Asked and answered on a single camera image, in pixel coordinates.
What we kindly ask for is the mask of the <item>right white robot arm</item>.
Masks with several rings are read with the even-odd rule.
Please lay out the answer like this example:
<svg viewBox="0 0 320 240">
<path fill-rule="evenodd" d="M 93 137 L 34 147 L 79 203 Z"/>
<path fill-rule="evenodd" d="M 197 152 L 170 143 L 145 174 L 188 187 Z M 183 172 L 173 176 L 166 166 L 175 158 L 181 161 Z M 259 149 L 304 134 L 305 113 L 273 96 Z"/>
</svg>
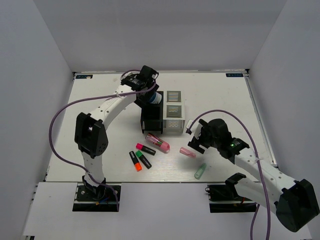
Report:
<svg viewBox="0 0 320 240">
<path fill-rule="evenodd" d="M 224 159 L 257 180 L 254 182 L 243 173 L 235 173 L 225 181 L 229 198 L 245 197 L 269 208 L 280 223 L 294 233 L 319 215 L 314 187 L 309 181 L 298 181 L 256 158 L 246 142 L 232 137 L 224 120 L 216 118 L 206 122 L 200 119 L 197 125 L 192 122 L 189 120 L 186 125 L 186 133 L 192 135 L 189 147 L 201 154 L 205 149 L 215 148 Z"/>
</svg>

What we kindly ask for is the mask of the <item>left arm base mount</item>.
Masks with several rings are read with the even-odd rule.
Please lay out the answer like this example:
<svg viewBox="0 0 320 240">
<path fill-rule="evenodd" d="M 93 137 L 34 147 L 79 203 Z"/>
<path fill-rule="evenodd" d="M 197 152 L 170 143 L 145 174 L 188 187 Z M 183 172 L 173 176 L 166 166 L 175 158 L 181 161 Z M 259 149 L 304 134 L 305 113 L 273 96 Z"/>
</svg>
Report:
<svg viewBox="0 0 320 240">
<path fill-rule="evenodd" d="M 73 212 L 118 212 L 116 197 L 109 188 L 102 188 L 102 193 L 94 195 L 84 185 L 78 185 L 73 201 Z"/>
</svg>

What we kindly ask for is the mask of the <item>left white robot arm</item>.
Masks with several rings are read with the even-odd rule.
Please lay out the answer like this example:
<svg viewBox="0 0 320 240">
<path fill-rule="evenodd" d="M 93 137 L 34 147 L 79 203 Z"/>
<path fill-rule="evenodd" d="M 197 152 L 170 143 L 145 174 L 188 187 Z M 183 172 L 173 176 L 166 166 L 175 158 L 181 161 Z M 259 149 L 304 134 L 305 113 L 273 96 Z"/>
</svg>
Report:
<svg viewBox="0 0 320 240">
<path fill-rule="evenodd" d="M 156 79 L 159 73 L 144 65 L 139 73 L 128 74 L 120 78 L 120 85 L 112 96 L 108 96 L 96 109 L 85 114 L 79 113 L 76 118 L 74 141 L 83 157 L 85 175 L 84 186 L 94 199 L 105 196 L 106 183 L 103 173 L 102 154 L 109 141 L 107 129 L 112 121 L 130 104 L 139 107 L 147 104 L 158 104 L 162 97 L 157 93 L 159 86 Z"/>
</svg>

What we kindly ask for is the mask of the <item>blue glue jar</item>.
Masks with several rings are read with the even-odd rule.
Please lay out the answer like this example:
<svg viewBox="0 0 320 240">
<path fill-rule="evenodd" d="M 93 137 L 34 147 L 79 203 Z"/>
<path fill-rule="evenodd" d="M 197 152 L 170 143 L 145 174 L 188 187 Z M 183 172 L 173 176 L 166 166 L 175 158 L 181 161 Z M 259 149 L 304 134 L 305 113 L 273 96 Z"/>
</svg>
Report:
<svg viewBox="0 0 320 240">
<path fill-rule="evenodd" d="M 156 91 L 153 93 L 153 95 L 150 97 L 150 99 L 147 101 L 147 103 L 157 105 L 157 104 L 161 103 L 162 98 L 163 98 L 163 96 Z"/>
</svg>

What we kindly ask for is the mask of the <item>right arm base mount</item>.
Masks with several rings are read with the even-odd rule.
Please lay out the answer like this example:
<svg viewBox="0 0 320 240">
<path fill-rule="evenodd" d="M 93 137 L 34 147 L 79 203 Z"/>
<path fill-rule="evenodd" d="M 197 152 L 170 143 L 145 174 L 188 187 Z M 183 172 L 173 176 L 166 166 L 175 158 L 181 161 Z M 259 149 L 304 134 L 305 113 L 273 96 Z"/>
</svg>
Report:
<svg viewBox="0 0 320 240">
<path fill-rule="evenodd" d="M 224 184 L 210 184 L 205 188 L 208 194 L 210 213 L 254 213 L 257 204 L 237 194 L 235 185 L 246 176 L 235 173 Z"/>
</svg>

